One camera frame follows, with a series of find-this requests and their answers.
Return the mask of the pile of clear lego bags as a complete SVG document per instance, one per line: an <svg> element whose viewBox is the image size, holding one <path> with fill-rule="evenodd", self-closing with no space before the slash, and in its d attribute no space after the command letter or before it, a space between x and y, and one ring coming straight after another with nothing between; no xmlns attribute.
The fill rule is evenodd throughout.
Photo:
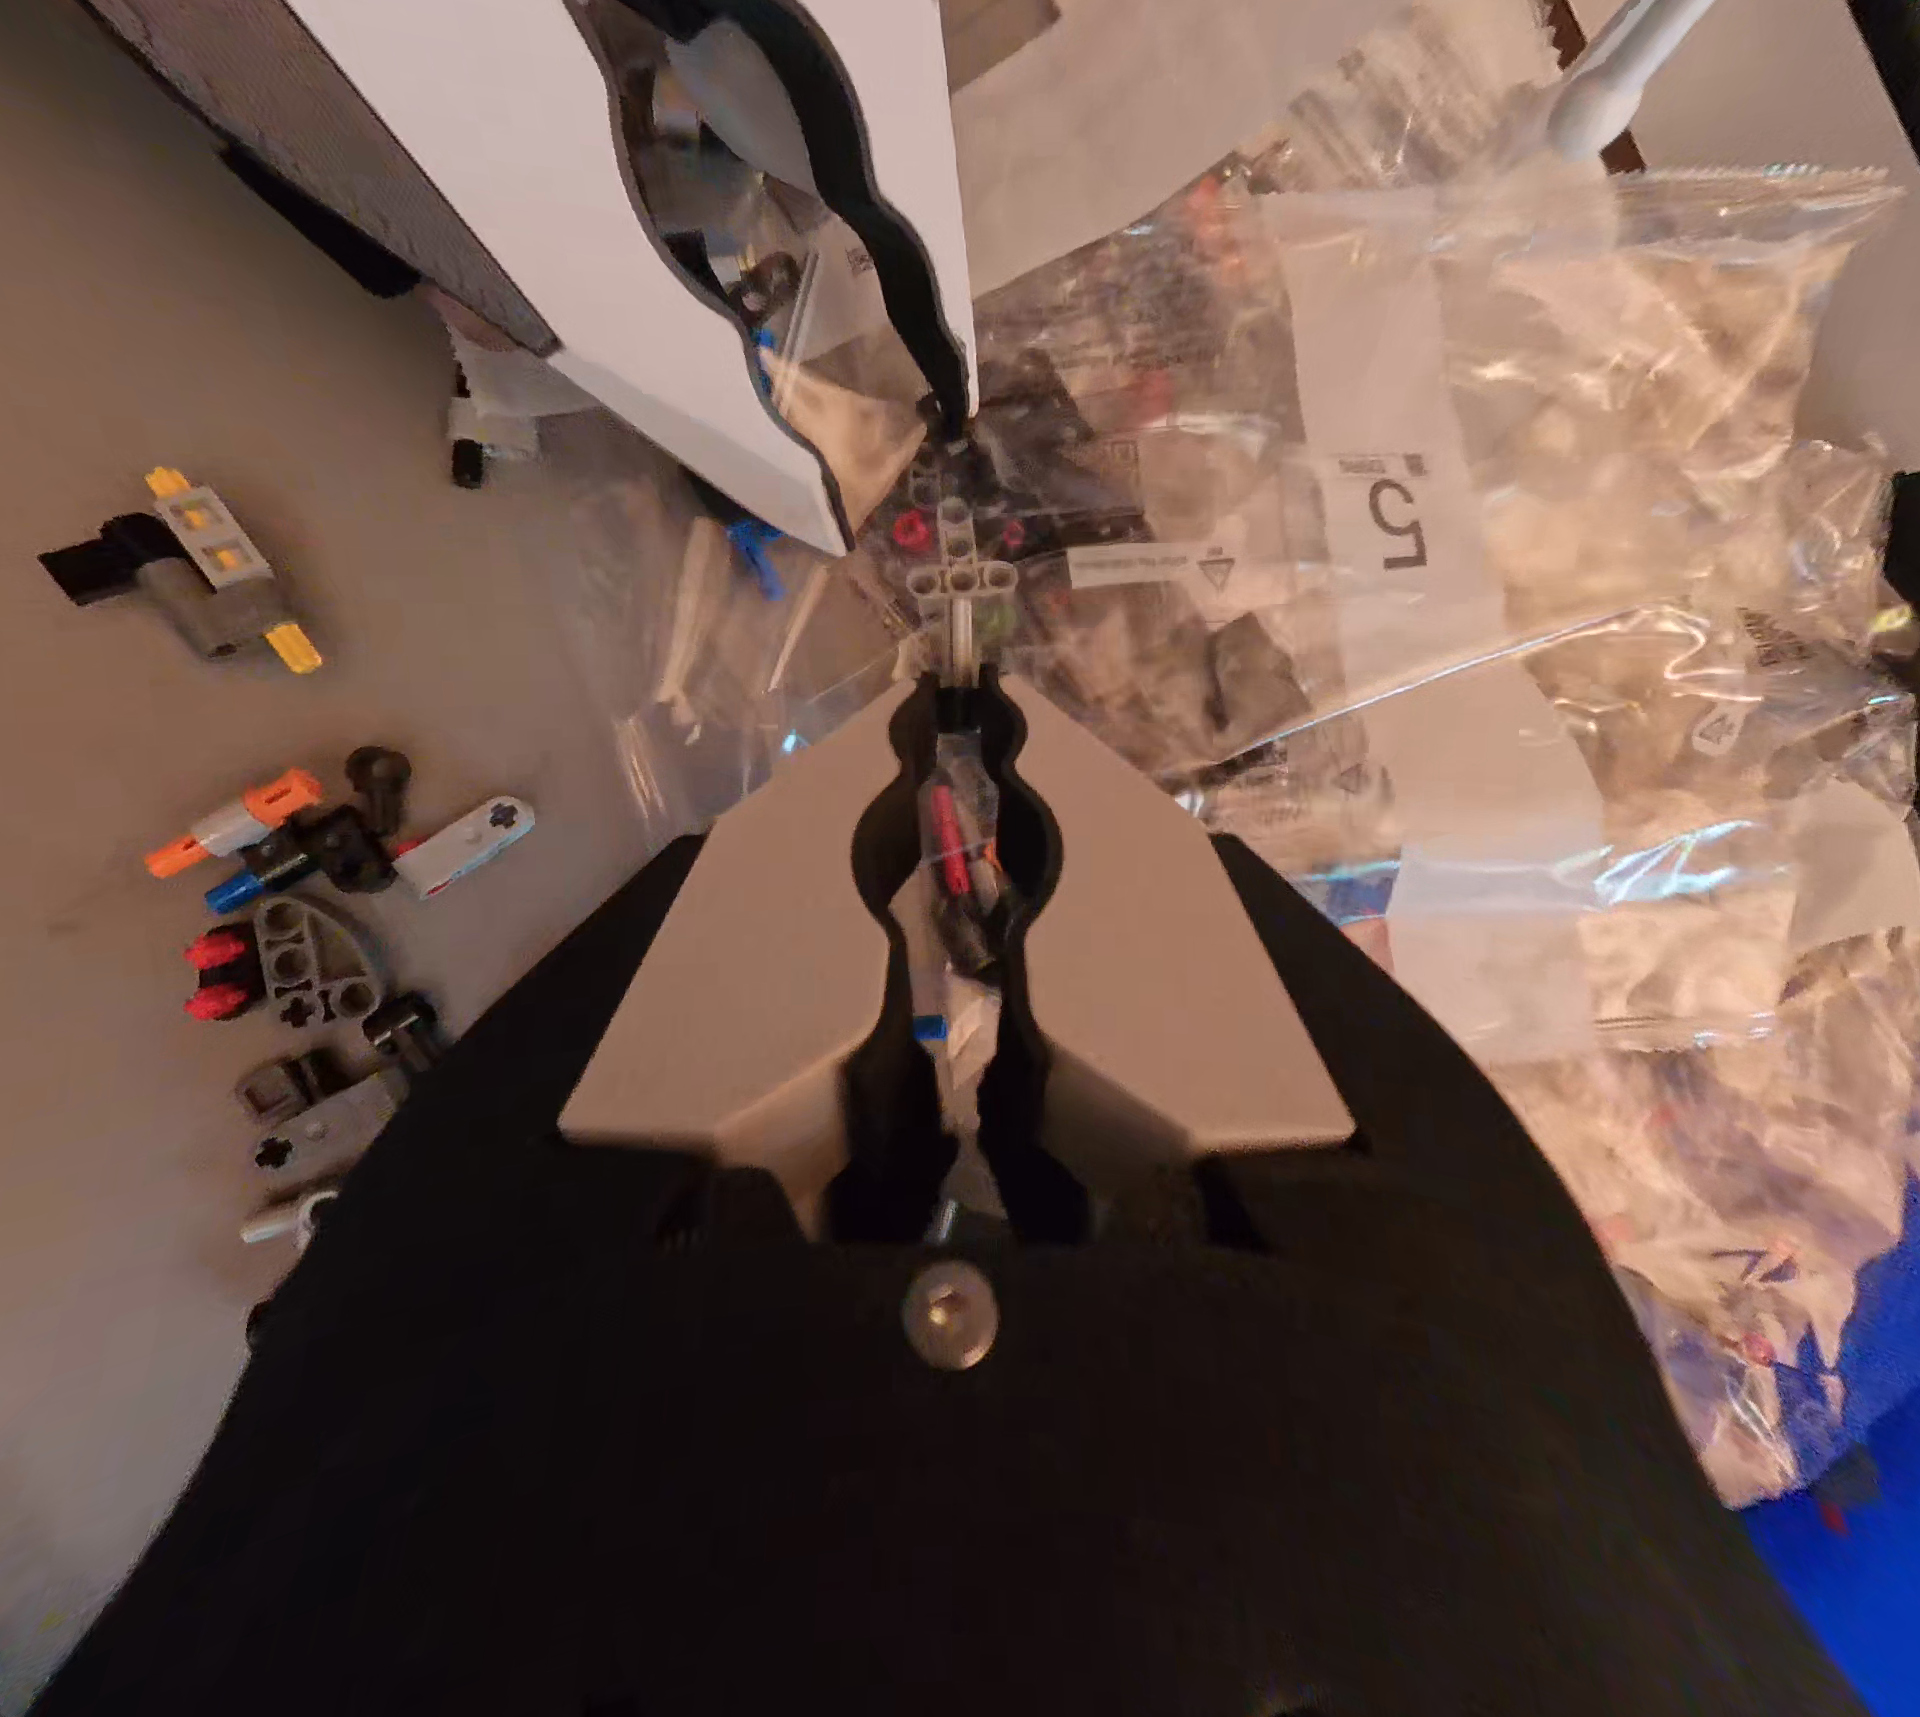
<svg viewBox="0 0 1920 1717"><path fill-rule="evenodd" d="M1213 184L1433 201L1432 241L1474 268L1453 371L1500 565L1526 620L1579 614L1540 674L1603 831L1502 868L1199 823L1486 1068L1595 1225L1715 1491L1750 1505L1838 1458L1841 1334L1917 1176L1917 705L1875 660L1887 469L1869 438L1798 427L1833 290L1894 194L1873 170L1521 154L1551 70L1537 5L1414 0L1127 226ZM975 304L978 364L1006 287ZM670 466L569 438L565 474L649 844L928 665L907 592L926 553L912 527L907 565L877 537L900 485L858 557L788 551L768 604Z"/></svg>

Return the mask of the thin grey lego liftarm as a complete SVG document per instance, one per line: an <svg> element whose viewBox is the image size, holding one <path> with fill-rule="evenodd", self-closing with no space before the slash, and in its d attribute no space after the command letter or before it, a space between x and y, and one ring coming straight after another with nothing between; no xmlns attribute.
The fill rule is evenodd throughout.
<svg viewBox="0 0 1920 1717"><path fill-rule="evenodd" d="M501 858L536 823L536 810L523 798L492 795L427 840L401 842L394 849L396 877L417 900L432 900Z"/></svg>

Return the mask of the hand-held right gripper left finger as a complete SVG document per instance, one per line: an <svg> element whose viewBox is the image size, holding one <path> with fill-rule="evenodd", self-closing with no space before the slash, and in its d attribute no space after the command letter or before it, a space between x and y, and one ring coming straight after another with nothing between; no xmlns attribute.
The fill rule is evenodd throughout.
<svg viewBox="0 0 1920 1717"><path fill-rule="evenodd" d="M763 1169L817 1232L919 1241L956 1141L894 903L924 863L935 697L893 686L712 824L565 1101L569 1141Z"/></svg>

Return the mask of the loose small lego pieces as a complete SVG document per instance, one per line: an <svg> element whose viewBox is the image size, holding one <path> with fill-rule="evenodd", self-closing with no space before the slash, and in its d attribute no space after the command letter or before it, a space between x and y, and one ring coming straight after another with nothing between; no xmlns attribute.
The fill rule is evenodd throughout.
<svg viewBox="0 0 1920 1717"><path fill-rule="evenodd" d="M326 1047L277 1057L236 1085L257 1131L252 1171L261 1206L240 1229L240 1243L292 1241L303 1250L348 1171L369 1152L415 1080L446 1057L443 1022L418 991L403 991L361 1024L373 1062L350 1071Z"/></svg>

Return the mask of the orange grey lego pin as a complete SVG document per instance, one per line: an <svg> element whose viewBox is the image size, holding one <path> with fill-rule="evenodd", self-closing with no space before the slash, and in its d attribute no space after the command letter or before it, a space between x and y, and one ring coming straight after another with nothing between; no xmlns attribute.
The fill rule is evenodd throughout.
<svg viewBox="0 0 1920 1717"><path fill-rule="evenodd" d="M291 768L249 788L229 803L212 810L179 840L151 851L144 868L151 877L170 880L212 858L231 858L236 852L271 840L291 817L324 802L324 784L310 770Z"/></svg>

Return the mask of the orange blue black connector cluster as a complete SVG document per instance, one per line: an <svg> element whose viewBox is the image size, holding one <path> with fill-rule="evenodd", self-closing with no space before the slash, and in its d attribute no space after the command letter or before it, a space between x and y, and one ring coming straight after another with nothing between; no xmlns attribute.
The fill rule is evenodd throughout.
<svg viewBox="0 0 1920 1717"><path fill-rule="evenodd" d="M350 802L326 807L308 772L289 774L285 817L235 851L238 865L205 891L212 914L245 910L270 893L324 880L348 894L371 894L399 882L397 840L413 763L389 746L362 746L345 761Z"/></svg>

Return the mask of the grey lego connector black pin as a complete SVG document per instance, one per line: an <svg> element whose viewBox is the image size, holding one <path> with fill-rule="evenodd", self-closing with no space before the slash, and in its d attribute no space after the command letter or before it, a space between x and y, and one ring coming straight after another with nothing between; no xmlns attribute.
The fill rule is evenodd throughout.
<svg viewBox="0 0 1920 1717"><path fill-rule="evenodd" d="M523 466L541 457L536 418L480 406L467 369L453 362L446 403L446 474L460 490L483 488L495 466Z"/></svg>

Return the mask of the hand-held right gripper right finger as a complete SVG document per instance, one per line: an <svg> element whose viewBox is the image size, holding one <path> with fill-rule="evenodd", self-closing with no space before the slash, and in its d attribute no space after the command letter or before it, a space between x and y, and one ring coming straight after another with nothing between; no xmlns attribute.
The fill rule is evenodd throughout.
<svg viewBox="0 0 1920 1717"><path fill-rule="evenodd" d="M1355 1117L1199 817L1017 676L978 677L978 730L1020 919L977 1141L1015 1232L1076 1243L1162 1176L1346 1145Z"/></svg>

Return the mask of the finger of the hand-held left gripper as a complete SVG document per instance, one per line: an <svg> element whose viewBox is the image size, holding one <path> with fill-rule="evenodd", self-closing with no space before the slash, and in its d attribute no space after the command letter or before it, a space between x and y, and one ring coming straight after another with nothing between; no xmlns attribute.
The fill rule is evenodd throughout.
<svg viewBox="0 0 1920 1717"><path fill-rule="evenodd" d="M751 0L744 28L781 75L814 189L872 257L887 317L942 406L977 396L971 271L942 0Z"/></svg>
<svg viewBox="0 0 1920 1717"><path fill-rule="evenodd" d="M282 0L555 338L551 364L795 541L849 553L837 481L763 352L646 215L571 0Z"/></svg>

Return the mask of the light grey lego T beam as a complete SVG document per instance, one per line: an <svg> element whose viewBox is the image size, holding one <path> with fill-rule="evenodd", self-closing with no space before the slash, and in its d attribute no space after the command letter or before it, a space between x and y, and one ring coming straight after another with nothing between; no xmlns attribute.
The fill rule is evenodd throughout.
<svg viewBox="0 0 1920 1717"><path fill-rule="evenodd" d="M984 550L971 502L947 495L931 509L931 555L907 572L907 592L924 614L943 604L1012 597L1020 565Z"/></svg>

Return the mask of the small clear bag of pins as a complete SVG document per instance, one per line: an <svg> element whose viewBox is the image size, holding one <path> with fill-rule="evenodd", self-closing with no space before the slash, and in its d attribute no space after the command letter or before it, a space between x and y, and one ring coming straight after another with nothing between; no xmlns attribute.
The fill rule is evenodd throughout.
<svg viewBox="0 0 1920 1717"><path fill-rule="evenodd" d="M1001 786L977 726L942 730L915 798L919 863L894 901L907 936L915 1043L943 1104L970 1122L998 1045L1015 924L1026 912L1001 863Z"/></svg>

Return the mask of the blue plastic bin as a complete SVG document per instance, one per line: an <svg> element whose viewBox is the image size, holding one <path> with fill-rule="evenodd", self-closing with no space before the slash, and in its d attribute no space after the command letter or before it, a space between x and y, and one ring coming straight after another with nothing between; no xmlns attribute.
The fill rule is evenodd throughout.
<svg viewBox="0 0 1920 1717"><path fill-rule="evenodd" d="M1859 1274L1841 1334L1838 1458L1743 1512L1749 1535L1864 1705L1918 1710L1918 1199L1899 1243Z"/></svg>

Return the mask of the grey yellow lego connector assembly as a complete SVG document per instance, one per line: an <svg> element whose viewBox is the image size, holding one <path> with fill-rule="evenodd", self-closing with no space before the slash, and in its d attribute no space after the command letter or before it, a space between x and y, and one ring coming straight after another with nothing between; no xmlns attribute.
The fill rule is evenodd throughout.
<svg viewBox="0 0 1920 1717"><path fill-rule="evenodd" d="M147 471L145 509L123 511L39 565L75 607L140 600L200 660L270 651L291 674L324 670L273 564L210 485L170 466Z"/></svg>

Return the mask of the large clear bag white label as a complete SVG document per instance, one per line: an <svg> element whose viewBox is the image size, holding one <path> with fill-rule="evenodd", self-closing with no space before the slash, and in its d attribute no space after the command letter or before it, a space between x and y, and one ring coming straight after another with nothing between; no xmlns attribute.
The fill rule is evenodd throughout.
<svg viewBox="0 0 1920 1717"><path fill-rule="evenodd" d="M879 522L1012 564L987 642L1215 828L1502 868L1581 852L1602 795L1497 550L1474 268L1419 192L1202 185L985 299L978 410Z"/></svg>

